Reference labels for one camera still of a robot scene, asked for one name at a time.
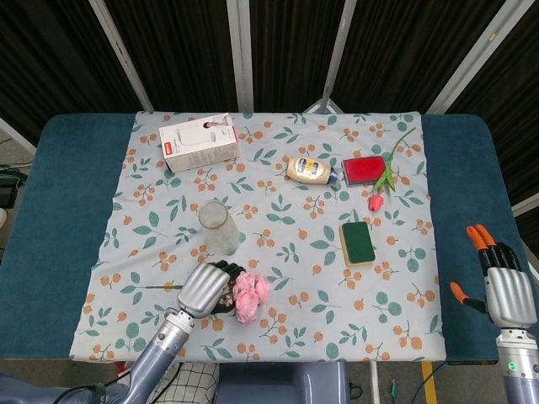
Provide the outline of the silver orange-tipped right robot hand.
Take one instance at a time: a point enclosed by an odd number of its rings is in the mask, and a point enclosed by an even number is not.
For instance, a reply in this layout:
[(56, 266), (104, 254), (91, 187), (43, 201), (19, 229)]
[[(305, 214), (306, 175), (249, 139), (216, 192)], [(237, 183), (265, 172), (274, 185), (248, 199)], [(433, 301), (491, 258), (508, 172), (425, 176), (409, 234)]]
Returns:
[(537, 323), (531, 281), (521, 269), (514, 250), (496, 242), (488, 230), (477, 224), (466, 229), (478, 253), (483, 271), (485, 300), (473, 299), (456, 283), (450, 283), (454, 298), (462, 305), (487, 314), (499, 328), (527, 329)]

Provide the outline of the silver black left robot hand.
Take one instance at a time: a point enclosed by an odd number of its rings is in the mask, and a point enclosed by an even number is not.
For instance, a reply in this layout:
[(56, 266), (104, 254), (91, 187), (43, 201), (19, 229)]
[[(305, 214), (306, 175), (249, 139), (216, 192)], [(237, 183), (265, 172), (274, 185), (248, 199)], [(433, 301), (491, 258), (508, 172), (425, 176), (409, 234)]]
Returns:
[(244, 272), (245, 268), (225, 260), (199, 263), (178, 293), (179, 309), (197, 319), (234, 310), (232, 289)]

